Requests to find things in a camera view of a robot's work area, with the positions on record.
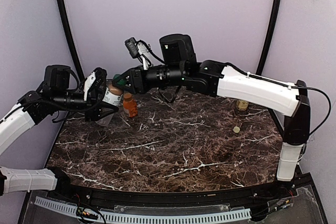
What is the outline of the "dark green bottle cap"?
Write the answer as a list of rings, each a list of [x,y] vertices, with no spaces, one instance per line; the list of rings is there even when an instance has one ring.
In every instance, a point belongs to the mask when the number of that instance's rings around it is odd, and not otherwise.
[[[114,87],[123,87],[127,84],[127,80],[125,78],[120,78],[119,74],[115,74],[112,80],[112,84]]]

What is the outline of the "coffee bottle green cap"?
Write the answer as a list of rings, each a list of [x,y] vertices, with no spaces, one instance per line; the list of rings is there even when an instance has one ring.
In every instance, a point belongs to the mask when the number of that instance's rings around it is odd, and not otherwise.
[[[112,81],[109,80],[107,82],[107,91],[103,101],[114,106],[119,106],[122,95],[123,91],[119,88],[114,87]],[[111,122],[113,116],[114,114],[109,114],[106,117],[98,120],[96,123],[100,126],[107,126]]]

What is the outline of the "orange juice bottle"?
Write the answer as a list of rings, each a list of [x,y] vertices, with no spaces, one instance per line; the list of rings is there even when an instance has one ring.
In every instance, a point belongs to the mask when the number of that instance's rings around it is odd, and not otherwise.
[[[128,117],[134,118],[138,114],[137,103],[130,93],[123,95],[123,108]]]

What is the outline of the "green tea bottle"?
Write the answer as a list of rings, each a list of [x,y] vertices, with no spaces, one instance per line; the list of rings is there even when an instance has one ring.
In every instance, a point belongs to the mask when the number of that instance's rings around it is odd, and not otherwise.
[[[249,102],[245,100],[238,99],[236,102],[236,108],[238,111],[247,111]]]

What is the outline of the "pale green bottle cap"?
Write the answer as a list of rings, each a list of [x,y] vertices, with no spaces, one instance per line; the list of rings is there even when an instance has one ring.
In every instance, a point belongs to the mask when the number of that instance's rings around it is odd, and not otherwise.
[[[234,131],[235,133],[239,133],[239,132],[240,132],[240,128],[237,127],[237,126],[235,126],[234,129],[233,129],[233,131]]]

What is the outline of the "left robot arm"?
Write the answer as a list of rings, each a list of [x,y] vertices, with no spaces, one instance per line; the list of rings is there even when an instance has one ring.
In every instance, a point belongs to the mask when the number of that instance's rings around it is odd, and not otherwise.
[[[47,116],[65,111],[98,121],[118,112],[109,98],[106,70],[97,67],[80,81],[70,66],[50,65],[36,90],[23,95],[1,119],[1,152]],[[1,195],[32,190],[67,190],[70,178],[58,167],[11,169],[1,167]]]

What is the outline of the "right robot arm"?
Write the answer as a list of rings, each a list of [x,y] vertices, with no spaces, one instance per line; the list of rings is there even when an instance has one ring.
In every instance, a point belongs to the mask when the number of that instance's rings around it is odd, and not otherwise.
[[[132,58],[141,57],[143,64],[130,68],[113,79],[115,87],[132,94],[145,94],[152,88],[182,86],[208,95],[244,100],[278,111],[284,115],[283,144],[277,168],[277,180],[293,179],[299,156],[310,133],[311,108],[304,81],[282,82],[240,70],[227,62],[197,62],[191,37],[171,34],[160,38],[163,63],[146,63],[152,54],[148,45],[134,38],[125,46]]]

